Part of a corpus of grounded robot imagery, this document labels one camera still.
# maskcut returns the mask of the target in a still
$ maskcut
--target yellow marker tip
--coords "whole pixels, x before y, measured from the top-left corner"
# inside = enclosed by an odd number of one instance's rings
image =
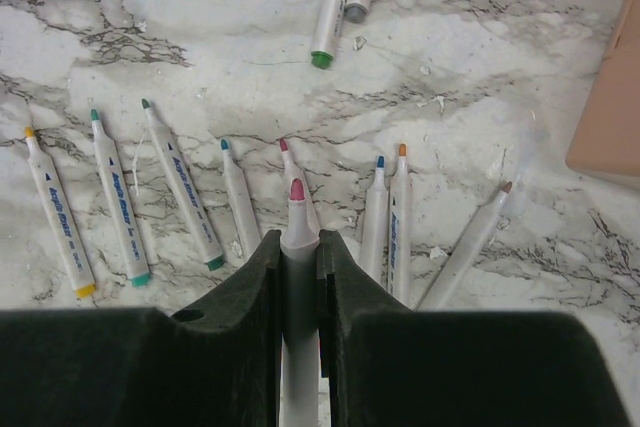
[[[79,298],[88,297],[96,291],[96,284],[89,284],[86,287],[76,290],[76,295]]]

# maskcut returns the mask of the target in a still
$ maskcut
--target white marble countertop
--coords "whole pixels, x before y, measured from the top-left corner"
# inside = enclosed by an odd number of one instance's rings
[[[336,61],[320,71],[309,63],[319,0],[0,0],[0,308],[170,313],[222,282],[242,264],[220,176],[223,136],[263,232],[286,219],[276,142],[286,136],[321,225],[355,253],[376,155],[393,159],[406,142],[412,297],[477,206],[501,181],[516,181],[495,239],[451,306],[575,313],[640,423],[640,195],[564,166],[621,2],[376,0],[364,25],[345,24]],[[356,51],[358,36],[366,43]],[[228,257],[219,271],[194,254],[148,135],[133,186],[142,97],[178,137]],[[128,173],[153,272],[142,289],[120,263],[91,108]],[[91,299],[73,295],[38,200],[26,163],[30,123],[70,198],[99,282]]]

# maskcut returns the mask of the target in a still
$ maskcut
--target green marker cap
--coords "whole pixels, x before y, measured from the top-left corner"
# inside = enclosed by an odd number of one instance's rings
[[[209,270],[218,270],[223,265],[224,265],[224,255],[221,255],[220,257],[216,257],[215,259],[207,262],[207,267],[209,267]]]
[[[131,279],[131,285],[134,287],[142,287],[143,285],[147,285],[149,280],[151,280],[151,274],[142,274]]]
[[[318,67],[319,69],[328,69],[331,65],[332,60],[333,56],[327,54],[326,52],[311,52],[311,64],[314,67]]]

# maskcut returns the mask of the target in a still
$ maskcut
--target cardboard box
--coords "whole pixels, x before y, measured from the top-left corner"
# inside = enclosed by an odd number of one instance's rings
[[[640,190],[640,0],[625,0],[567,166]]]

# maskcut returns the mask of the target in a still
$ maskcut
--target pink marker tip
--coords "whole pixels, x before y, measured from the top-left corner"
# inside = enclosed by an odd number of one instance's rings
[[[291,182],[291,200],[304,200],[304,187],[300,179]]]

